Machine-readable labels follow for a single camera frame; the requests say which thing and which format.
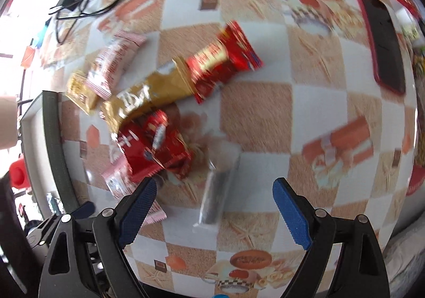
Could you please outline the small pink cranberry snack pack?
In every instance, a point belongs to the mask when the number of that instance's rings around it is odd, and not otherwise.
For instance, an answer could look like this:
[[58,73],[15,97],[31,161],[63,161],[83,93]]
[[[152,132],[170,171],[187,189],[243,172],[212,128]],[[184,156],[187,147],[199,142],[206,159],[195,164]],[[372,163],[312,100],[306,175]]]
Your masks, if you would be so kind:
[[[138,183],[133,183],[129,176],[130,168],[125,156],[116,159],[101,175],[104,178],[109,191],[117,200],[121,200],[126,195],[131,195]],[[143,227],[159,223],[167,218],[167,215],[160,204],[155,200],[148,211],[142,224]]]

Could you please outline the long red snack bar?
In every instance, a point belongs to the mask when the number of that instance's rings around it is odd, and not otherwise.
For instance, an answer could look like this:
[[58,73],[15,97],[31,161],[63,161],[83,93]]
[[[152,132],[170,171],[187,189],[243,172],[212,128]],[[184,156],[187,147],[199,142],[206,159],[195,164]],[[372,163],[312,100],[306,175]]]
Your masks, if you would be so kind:
[[161,171],[170,171],[183,179],[190,171],[191,150],[162,110],[148,115],[143,124],[131,121],[122,126],[117,143],[126,158],[133,183]]

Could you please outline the yellow rice cracker pack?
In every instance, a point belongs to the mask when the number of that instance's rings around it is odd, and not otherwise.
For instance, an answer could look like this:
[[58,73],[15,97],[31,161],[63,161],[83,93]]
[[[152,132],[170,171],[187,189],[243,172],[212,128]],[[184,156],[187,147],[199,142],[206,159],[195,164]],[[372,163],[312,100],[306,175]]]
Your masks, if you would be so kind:
[[81,70],[69,77],[66,96],[86,114],[91,114],[99,101],[99,96],[86,85],[86,73]]

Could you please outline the clear dark stick snack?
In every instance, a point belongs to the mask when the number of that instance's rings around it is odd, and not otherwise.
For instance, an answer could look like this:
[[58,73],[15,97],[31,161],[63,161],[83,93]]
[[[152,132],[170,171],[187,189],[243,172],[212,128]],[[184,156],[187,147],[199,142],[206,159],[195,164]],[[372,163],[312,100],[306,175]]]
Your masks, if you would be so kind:
[[214,230],[220,224],[240,156],[241,146],[227,140],[216,142],[208,148],[209,171],[197,222],[193,225],[196,230]]

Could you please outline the large pink cranberry snack pack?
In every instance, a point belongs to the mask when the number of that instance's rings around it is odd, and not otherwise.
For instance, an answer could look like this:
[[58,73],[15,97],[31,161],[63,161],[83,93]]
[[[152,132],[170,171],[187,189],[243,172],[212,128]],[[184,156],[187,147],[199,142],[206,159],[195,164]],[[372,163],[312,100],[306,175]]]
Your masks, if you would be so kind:
[[119,30],[99,52],[86,78],[86,85],[101,99],[112,96],[122,74],[146,42],[146,37]]

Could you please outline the long gold snack bar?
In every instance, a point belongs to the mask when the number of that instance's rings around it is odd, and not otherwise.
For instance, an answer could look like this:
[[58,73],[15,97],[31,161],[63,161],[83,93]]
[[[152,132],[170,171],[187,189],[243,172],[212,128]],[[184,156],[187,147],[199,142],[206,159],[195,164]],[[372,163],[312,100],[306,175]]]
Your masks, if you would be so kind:
[[101,111],[110,134],[129,121],[165,107],[195,92],[183,57],[174,57],[142,81],[103,102]]

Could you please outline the red plastic stool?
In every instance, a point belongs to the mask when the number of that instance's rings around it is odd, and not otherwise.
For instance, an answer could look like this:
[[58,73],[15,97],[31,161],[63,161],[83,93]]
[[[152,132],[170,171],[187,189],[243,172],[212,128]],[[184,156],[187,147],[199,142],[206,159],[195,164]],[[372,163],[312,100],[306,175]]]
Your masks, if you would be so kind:
[[29,176],[23,155],[9,166],[9,177],[12,187],[17,189],[30,188]]

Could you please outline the green rimmed white tray box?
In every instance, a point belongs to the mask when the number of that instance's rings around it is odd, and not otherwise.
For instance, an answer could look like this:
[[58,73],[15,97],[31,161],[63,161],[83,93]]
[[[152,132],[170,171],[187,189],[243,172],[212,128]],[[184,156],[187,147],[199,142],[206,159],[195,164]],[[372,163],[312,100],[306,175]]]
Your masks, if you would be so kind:
[[21,119],[22,150],[33,195],[44,218],[51,216],[48,195],[58,198],[67,213],[78,209],[61,140],[59,93],[43,91]]

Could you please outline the beige chair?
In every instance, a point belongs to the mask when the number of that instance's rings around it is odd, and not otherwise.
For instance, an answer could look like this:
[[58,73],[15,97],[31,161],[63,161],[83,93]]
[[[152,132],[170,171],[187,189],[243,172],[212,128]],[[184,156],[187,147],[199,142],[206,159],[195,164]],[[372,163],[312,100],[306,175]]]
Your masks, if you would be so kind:
[[14,97],[0,98],[0,149],[13,148],[17,142],[17,102]]

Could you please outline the red cased smartphone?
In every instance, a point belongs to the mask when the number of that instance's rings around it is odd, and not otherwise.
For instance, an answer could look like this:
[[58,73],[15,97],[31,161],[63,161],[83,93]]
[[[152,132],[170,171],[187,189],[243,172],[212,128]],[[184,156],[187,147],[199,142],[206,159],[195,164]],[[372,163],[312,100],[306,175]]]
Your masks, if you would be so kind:
[[398,35],[380,0],[357,0],[367,30],[376,83],[394,95],[406,95],[406,76]]

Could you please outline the red gold snack wrapper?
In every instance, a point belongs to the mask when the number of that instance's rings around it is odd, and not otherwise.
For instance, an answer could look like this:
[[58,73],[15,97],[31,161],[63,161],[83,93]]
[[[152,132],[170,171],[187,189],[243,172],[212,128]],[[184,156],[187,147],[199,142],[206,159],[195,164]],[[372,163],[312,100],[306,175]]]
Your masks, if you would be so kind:
[[194,96],[201,104],[217,86],[229,82],[236,74],[257,70],[263,62],[247,40],[239,23],[230,21],[209,45],[186,59]]

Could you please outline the black power adapter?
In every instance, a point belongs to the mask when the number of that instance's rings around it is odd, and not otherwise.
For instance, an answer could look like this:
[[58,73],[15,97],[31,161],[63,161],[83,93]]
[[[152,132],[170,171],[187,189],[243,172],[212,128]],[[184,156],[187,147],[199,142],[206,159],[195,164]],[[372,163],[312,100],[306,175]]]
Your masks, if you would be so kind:
[[57,7],[60,9],[68,9],[73,11],[77,5],[80,3],[80,0],[59,0],[57,3]]

